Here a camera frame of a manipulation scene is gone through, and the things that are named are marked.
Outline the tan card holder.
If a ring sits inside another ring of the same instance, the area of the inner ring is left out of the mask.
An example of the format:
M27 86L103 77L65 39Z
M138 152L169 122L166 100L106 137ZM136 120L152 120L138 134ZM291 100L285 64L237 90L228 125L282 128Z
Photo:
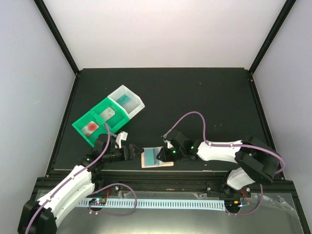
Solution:
M157 168L157 167L171 167L173 162L162 162L156 158L162 147L144 148L141 154L142 168Z

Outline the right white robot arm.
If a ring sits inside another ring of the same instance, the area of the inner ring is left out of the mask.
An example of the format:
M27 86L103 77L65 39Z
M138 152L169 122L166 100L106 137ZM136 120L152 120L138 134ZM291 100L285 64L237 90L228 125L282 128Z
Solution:
M162 162L201 159L206 162L237 164L238 168L229 171L221 185L226 196L234 196L250 184L272 184L281 163L280 155L276 151L253 136L232 142L211 142L191 140L181 132L173 130L163 139L166 146L156 155Z

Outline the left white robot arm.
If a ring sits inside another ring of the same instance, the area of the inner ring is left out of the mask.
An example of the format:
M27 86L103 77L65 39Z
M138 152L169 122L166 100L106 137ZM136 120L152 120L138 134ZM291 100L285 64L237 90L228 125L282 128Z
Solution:
M101 170L106 163L129 161L140 156L143 148L122 145L109 134L97 137L93 149L55 188L37 201L30 199L22 209L19 234L55 234L65 217L85 197L104 191Z

